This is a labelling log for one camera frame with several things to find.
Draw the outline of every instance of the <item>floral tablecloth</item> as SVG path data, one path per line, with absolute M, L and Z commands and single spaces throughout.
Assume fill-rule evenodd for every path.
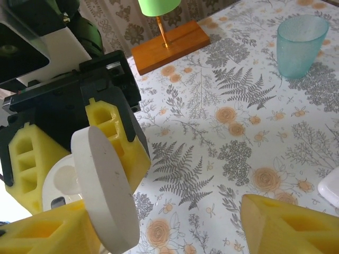
M 246 193 L 339 214 L 317 191 L 339 166 L 338 13 L 314 0 L 246 0 L 200 22 L 208 47 L 144 76 L 129 59 L 153 164 L 135 193 L 141 237 L 128 253 L 248 253 Z M 276 30 L 300 14 L 330 30 L 308 75 L 286 80 Z

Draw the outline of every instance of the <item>table lamp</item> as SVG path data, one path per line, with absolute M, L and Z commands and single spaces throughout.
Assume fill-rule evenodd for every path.
M 145 16 L 156 17 L 161 36 L 132 48 L 140 75 L 146 74 L 182 56 L 209 45 L 210 38 L 196 21 L 165 32 L 161 15 L 174 10 L 181 0 L 138 0 Z

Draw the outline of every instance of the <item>translucent cup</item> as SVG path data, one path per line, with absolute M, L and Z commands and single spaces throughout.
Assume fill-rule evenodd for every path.
M 279 73 L 290 79 L 306 75 L 328 31 L 328 22 L 313 15 L 295 16 L 278 27 L 276 55 Z

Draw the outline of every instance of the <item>wooden lamp base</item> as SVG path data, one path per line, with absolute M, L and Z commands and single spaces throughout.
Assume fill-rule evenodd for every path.
M 209 45 L 210 38 L 196 21 L 190 21 L 166 33 L 170 42 L 165 46 L 160 35 L 135 48 L 132 55 L 140 75 L 144 75 L 180 57 Z

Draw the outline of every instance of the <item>curtain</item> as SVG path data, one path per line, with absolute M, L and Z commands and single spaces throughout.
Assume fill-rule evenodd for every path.
M 199 21 L 236 1 L 181 0 L 176 9 L 161 18 L 168 31 L 190 20 Z M 80 12 L 99 29 L 105 53 L 121 49 L 128 57 L 131 48 L 160 35 L 156 19 L 142 14 L 138 0 L 84 0 Z

